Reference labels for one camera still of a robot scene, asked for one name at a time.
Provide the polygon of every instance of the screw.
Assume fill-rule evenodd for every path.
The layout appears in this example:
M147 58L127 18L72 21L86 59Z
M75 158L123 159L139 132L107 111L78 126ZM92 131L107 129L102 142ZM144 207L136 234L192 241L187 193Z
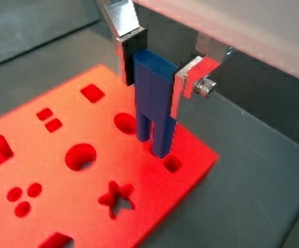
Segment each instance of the screw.
M195 83L194 93L204 98L208 98L212 95L215 88L216 82L204 77Z

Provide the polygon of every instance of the red shape sorter board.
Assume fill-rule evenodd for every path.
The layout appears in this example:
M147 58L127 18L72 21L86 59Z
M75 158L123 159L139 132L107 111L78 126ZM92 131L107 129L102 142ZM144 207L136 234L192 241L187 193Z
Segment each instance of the red shape sorter board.
M0 117L0 248L139 245L218 155L178 125L158 159L134 116L99 65Z

